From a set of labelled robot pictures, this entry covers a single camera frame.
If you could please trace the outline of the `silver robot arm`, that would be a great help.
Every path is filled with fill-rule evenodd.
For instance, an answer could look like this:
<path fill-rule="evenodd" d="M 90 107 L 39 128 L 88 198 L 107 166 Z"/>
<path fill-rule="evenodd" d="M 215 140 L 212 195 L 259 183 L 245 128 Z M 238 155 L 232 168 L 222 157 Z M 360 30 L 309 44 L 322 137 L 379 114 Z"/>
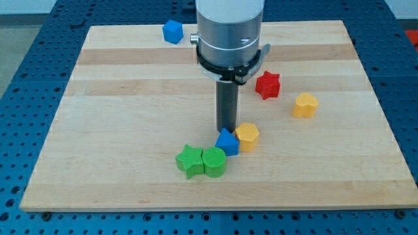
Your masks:
<path fill-rule="evenodd" d="M 259 46 L 264 0 L 196 0 L 199 66 L 221 83 L 244 85 L 260 69 L 270 45 Z"/>

